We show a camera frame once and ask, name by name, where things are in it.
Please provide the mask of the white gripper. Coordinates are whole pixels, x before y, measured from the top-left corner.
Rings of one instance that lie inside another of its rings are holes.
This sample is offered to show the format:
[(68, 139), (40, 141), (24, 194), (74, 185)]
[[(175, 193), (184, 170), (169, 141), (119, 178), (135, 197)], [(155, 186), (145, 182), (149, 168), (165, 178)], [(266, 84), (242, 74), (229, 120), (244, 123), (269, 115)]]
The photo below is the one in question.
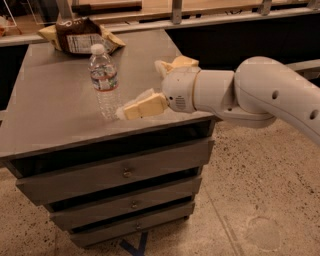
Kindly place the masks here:
[(161, 60), (155, 61), (154, 65), (156, 71), (164, 78), (162, 81), (164, 94), (155, 92), (153, 88), (144, 91), (134, 100), (116, 110), (116, 116), (120, 120), (160, 115), (168, 106), (176, 112), (195, 112), (193, 88), (200, 68), (179, 67), (174, 69), (171, 63)]

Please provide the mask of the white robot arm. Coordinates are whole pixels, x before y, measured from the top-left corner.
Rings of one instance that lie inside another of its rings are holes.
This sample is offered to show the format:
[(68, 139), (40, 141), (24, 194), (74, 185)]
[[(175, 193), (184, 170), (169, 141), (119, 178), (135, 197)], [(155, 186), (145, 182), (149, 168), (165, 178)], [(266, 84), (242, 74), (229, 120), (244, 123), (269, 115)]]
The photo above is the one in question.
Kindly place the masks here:
[(134, 120), (175, 112), (207, 112), (237, 125), (263, 128), (281, 119), (320, 145), (320, 89), (291, 67), (267, 57), (251, 57), (236, 70), (204, 70), (179, 56), (155, 62), (159, 93), (149, 89), (119, 107), (116, 116)]

